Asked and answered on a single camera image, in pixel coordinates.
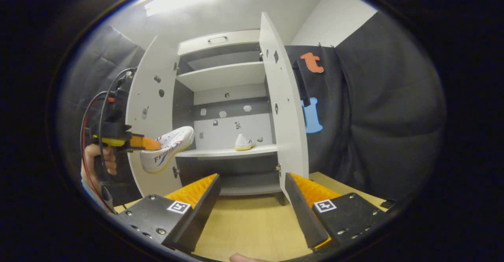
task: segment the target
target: blue foam shape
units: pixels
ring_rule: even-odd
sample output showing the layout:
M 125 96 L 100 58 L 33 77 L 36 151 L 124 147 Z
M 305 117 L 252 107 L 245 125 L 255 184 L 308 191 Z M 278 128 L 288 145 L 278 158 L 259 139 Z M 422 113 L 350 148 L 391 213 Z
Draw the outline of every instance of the blue foam shape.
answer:
M 304 118 L 306 119 L 306 134 L 317 133 L 324 128 L 319 122 L 319 115 L 317 113 L 318 102 L 316 98 L 310 98 L 310 105 L 307 107 L 301 102 Z

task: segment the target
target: drawer handle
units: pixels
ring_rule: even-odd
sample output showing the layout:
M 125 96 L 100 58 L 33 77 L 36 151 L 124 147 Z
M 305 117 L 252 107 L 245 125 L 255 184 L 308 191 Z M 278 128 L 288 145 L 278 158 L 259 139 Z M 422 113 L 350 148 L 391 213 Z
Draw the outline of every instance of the drawer handle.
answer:
M 224 40 L 227 40 L 227 36 L 222 36 L 222 37 L 217 37 L 217 38 L 211 38 L 211 39 L 208 40 L 208 42 L 212 43 L 212 40 L 221 39 L 221 38 L 224 38 Z

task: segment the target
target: wire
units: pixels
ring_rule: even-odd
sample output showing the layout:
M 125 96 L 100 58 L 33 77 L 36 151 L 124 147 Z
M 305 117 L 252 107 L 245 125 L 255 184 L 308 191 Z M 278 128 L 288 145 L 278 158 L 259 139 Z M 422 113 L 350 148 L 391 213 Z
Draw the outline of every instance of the wire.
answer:
M 88 170 L 88 164 L 87 164 L 87 161 L 86 161 L 86 156 L 85 156 L 85 141 L 86 141 L 86 124 L 87 124 L 87 121 L 88 121 L 88 113 L 90 112 L 91 108 L 94 106 L 94 104 L 99 101 L 101 98 L 102 95 L 106 95 L 106 92 L 100 92 L 98 93 L 95 97 L 93 97 L 93 99 L 90 101 L 90 103 L 88 104 L 85 112 L 84 112 L 84 116 L 82 118 L 82 123 L 81 123 L 81 131 L 80 131 L 80 148 L 81 148 L 81 158 L 82 158 L 82 162 L 83 162 L 83 165 L 84 165 L 84 170 L 86 171 L 86 175 L 88 177 L 88 180 L 91 184 L 91 188 L 92 190 L 95 192 L 95 194 L 98 196 L 98 198 L 101 200 L 101 202 L 103 203 L 103 205 L 110 211 L 110 212 L 113 212 L 113 210 L 110 210 L 110 207 L 108 207 L 108 205 L 105 203 L 105 201 L 103 201 L 103 198 L 101 197 L 101 194 L 98 193 L 98 191 L 96 190 L 96 187 L 94 186 L 93 184 L 93 181 L 91 180 L 91 176 L 89 174 L 89 170 Z
M 105 107 L 107 104 L 107 100 L 108 100 L 108 97 L 110 96 L 110 91 L 112 90 L 114 84 L 119 80 L 121 75 L 124 72 L 132 72 L 133 70 L 135 70 L 135 69 L 133 67 L 130 67 L 130 68 L 126 68 L 125 70 L 122 70 L 121 72 L 119 72 L 119 74 L 117 74 L 117 76 L 112 81 L 112 84 L 110 84 L 110 86 L 108 87 L 108 90 L 106 91 L 106 96 L 105 96 L 106 101 L 103 102 L 103 105 L 101 106 L 100 120 L 98 122 L 98 146 L 100 148 L 101 165 L 103 168 L 106 168 L 106 166 L 105 166 L 105 157 L 103 156 L 103 142 L 101 140 L 101 137 L 102 137 L 101 126 L 103 124 L 103 115 L 104 115 Z

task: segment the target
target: hinge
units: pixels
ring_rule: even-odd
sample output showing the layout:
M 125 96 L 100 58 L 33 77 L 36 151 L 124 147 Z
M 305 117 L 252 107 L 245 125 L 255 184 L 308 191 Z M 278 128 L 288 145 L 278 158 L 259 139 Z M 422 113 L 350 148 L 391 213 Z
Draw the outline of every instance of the hinge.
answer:
M 279 176 L 282 176 L 282 164 L 278 163 L 278 165 L 275 167 L 275 170 L 278 171 Z
M 173 176 L 177 178 L 178 174 L 180 173 L 180 170 L 177 169 L 176 167 L 172 167 L 172 170 L 173 170 Z

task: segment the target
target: black cable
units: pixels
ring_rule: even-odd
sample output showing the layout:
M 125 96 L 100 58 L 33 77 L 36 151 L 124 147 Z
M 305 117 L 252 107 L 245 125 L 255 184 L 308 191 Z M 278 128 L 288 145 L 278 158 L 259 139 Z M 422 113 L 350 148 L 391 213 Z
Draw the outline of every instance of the black cable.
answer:
M 86 163 L 86 159 L 85 159 L 85 153 L 84 153 L 84 134 L 85 134 L 85 129 L 86 129 L 86 121 L 87 121 L 87 118 L 88 118 L 88 113 L 89 113 L 89 110 L 94 106 L 95 102 L 97 102 L 99 100 L 99 98 L 102 96 L 102 95 L 106 95 L 106 92 L 100 92 L 98 93 L 95 97 L 93 97 L 93 99 L 89 102 L 85 112 L 84 112 L 84 116 L 82 118 L 82 123 L 81 123 L 81 131 L 79 133 L 79 146 L 81 148 L 81 159 L 82 159 L 82 164 L 84 165 L 84 169 L 86 170 L 86 176 L 89 180 L 89 183 L 93 189 L 93 192 L 95 192 L 96 196 L 98 196 L 98 198 L 102 201 L 102 203 L 104 204 L 104 206 L 106 208 L 108 208 L 111 212 L 113 212 L 113 210 L 111 210 L 108 205 L 106 205 L 105 201 L 103 201 L 103 198 L 101 197 L 100 194 L 98 194 L 98 191 L 96 190 L 96 187 L 94 186 L 93 184 L 93 181 L 91 180 L 91 177 L 89 175 L 89 171 L 88 171 L 88 167 L 87 167 L 87 163 Z
M 83 142 L 83 141 L 82 141 L 82 140 L 83 140 L 83 139 L 82 139 L 83 130 L 84 130 L 84 129 L 86 129 L 86 128 L 84 127 L 84 119 L 86 119 L 86 115 L 88 114 L 88 111 L 89 111 L 89 109 L 91 108 L 91 106 L 92 106 L 93 102 L 94 102 L 96 99 L 98 99 L 101 95 L 106 95 L 106 94 L 107 94 L 107 92 L 106 92 L 106 91 L 103 91 L 103 92 L 100 92 L 100 93 L 96 94 L 96 96 L 94 96 L 94 97 L 93 97 L 93 99 L 91 99 L 91 101 L 89 102 L 89 104 L 88 104 L 88 106 L 87 106 L 86 110 L 84 111 L 84 115 L 83 115 L 83 117 L 82 117 L 82 123 L 81 123 L 81 131 L 80 131 L 80 133 L 79 133 L 79 144 L 80 144 L 80 147 L 81 147 L 81 160 L 84 160 L 84 148 L 83 148 L 83 146 L 82 146 L 82 142 Z
M 121 77 L 121 75 L 124 73 L 124 72 L 132 72 L 133 70 L 135 70 L 133 67 L 131 68 L 126 68 L 125 70 L 122 70 L 121 72 L 119 72 L 119 74 L 117 74 L 117 76 L 114 78 L 114 80 L 112 81 L 112 84 L 110 84 L 110 86 L 108 87 L 108 90 L 106 91 L 106 96 L 105 96 L 105 101 L 103 102 L 103 105 L 101 107 L 101 113 L 100 113 L 100 120 L 98 122 L 98 146 L 100 148 L 100 155 L 101 155 L 101 165 L 103 168 L 107 168 L 106 165 L 105 165 L 105 157 L 103 156 L 103 142 L 101 140 L 101 126 L 103 124 L 103 115 L 104 115 L 104 111 L 105 111 L 105 106 L 107 104 L 107 101 L 108 101 L 108 97 L 110 95 L 110 91 L 112 90 L 114 84 L 118 81 L 118 79 Z

